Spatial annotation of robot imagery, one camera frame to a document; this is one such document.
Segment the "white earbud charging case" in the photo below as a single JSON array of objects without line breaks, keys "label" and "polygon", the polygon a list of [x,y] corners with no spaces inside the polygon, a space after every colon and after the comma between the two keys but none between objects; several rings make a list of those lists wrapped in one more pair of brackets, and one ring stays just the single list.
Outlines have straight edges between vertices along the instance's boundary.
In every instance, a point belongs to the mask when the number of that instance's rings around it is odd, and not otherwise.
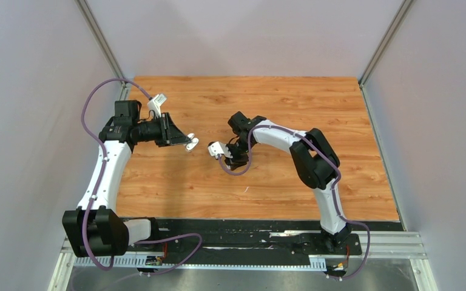
[{"label": "white earbud charging case", "polygon": [[185,149],[187,152],[191,152],[199,143],[199,139],[195,136],[194,133],[188,134],[187,137],[189,138],[189,142],[185,145]]}]

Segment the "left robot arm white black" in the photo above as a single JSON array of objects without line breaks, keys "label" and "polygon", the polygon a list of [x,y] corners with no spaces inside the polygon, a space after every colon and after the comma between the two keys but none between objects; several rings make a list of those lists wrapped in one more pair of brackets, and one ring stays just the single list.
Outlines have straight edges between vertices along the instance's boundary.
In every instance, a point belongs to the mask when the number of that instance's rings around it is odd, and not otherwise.
[{"label": "left robot arm white black", "polygon": [[155,218],[123,221],[116,214],[123,172],[140,142],[154,142],[158,147],[183,145],[190,152],[198,138],[184,134],[168,113],[156,112],[154,118],[145,120],[140,111],[138,101],[115,102],[115,114],[96,136],[98,158],[89,186],[76,209],[62,216],[62,226],[79,258],[121,256],[137,242],[146,250],[161,244]]}]

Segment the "aluminium frame rail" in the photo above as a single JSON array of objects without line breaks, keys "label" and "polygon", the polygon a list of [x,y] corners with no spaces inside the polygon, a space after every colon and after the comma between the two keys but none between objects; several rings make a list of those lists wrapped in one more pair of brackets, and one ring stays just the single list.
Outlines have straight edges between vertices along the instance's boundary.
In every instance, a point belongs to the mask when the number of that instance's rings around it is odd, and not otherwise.
[{"label": "aluminium frame rail", "polygon": [[348,276],[358,277],[369,264],[380,260],[409,261],[412,280],[419,290],[437,290],[430,262],[421,238],[415,232],[376,231],[367,235],[355,231],[340,246],[332,249],[321,245],[318,230],[269,230],[249,233],[248,238],[259,237],[245,246],[227,244],[226,235],[220,235],[220,244],[212,238],[203,239],[200,247],[186,250],[182,238],[164,243],[165,250],[131,247],[114,258],[99,257],[97,261],[113,267],[136,268],[139,272],[155,270],[259,270],[319,272],[325,278],[344,281]]}]

